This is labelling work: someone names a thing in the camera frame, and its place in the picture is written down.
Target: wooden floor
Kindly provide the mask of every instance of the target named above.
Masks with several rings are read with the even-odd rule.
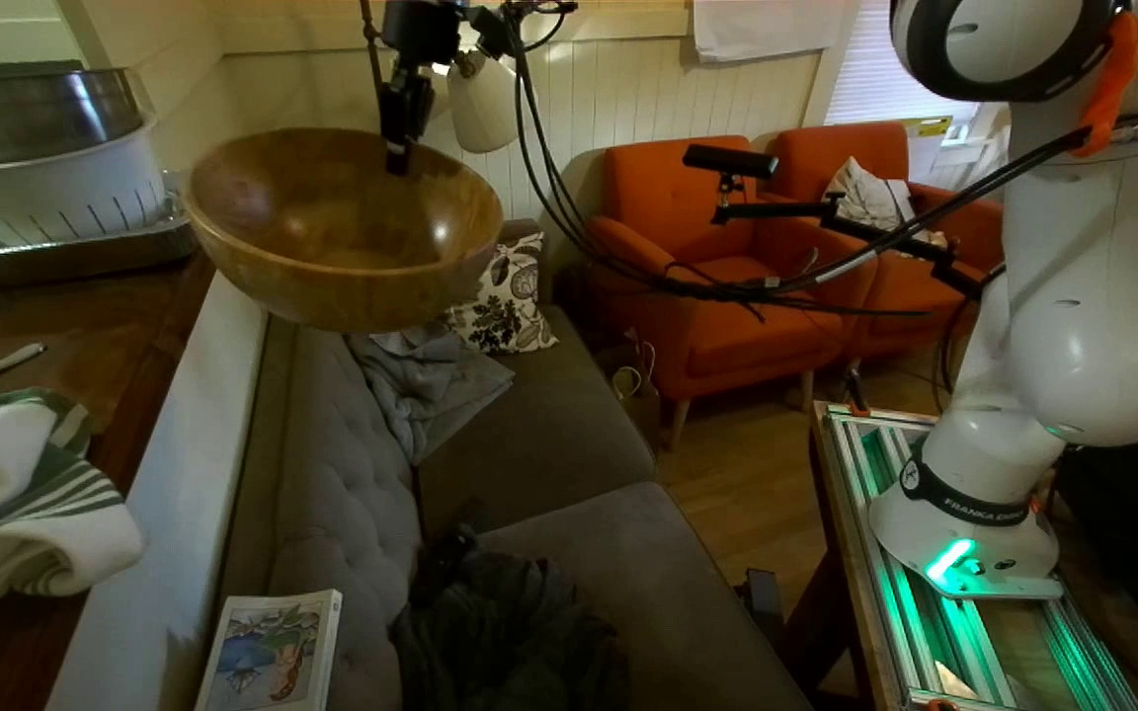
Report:
[[[866,368],[860,397],[881,410],[936,410],[934,355]],[[848,397],[822,377],[816,399]],[[827,551],[806,465],[801,389],[773,382],[694,402],[683,438],[660,449],[660,473],[724,576],[766,569],[791,614]],[[853,697],[848,665],[827,688]]]

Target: gray couch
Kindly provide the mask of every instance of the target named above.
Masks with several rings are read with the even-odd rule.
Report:
[[[340,589],[332,709],[399,709],[388,642],[415,553],[466,520],[545,557],[615,628],[650,711],[786,711],[798,682],[657,482],[646,441],[566,312],[558,348],[503,355],[515,389],[411,465],[340,335],[268,327],[221,593]]]

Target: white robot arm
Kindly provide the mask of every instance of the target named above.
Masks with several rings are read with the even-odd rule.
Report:
[[[1138,60],[1111,52],[1126,20],[1138,28],[1138,0],[894,0],[894,44],[936,96],[1006,98],[1015,160],[1086,124],[1113,52]],[[1003,262],[947,410],[870,524],[940,593],[1059,597],[1039,482],[1065,441],[1138,441],[1138,129],[1015,177]]]

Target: book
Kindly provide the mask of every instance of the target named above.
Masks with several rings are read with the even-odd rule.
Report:
[[[199,711],[322,711],[340,593],[224,597]]]

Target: orange armchair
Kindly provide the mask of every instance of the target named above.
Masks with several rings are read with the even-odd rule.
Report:
[[[845,124],[845,128],[798,128],[770,141],[779,174],[766,185],[779,197],[816,203],[845,160],[858,160],[878,177],[910,183],[910,137],[902,124]],[[910,183],[911,210],[926,215],[947,197],[947,189]],[[955,253],[955,270],[972,281],[986,276],[1003,262],[998,204],[972,203],[936,226]],[[934,276],[927,262],[906,253],[881,253],[860,270],[870,281],[860,308],[918,312],[918,315],[853,315],[845,331],[845,361],[894,355],[927,344],[964,291]]]
[[[858,251],[808,222],[728,222],[711,226],[720,174],[683,168],[691,141],[752,152],[740,135],[631,141],[604,152],[604,210],[591,240],[642,272],[673,281],[757,281],[794,276]],[[815,287],[816,303],[853,303],[866,281]],[[673,402],[673,441],[691,399],[766,380],[808,377],[840,355],[845,322],[832,312],[779,303],[724,303],[673,298],[608,270],[590,276],[604,327],[635,335],[657,351],[657,391]]]

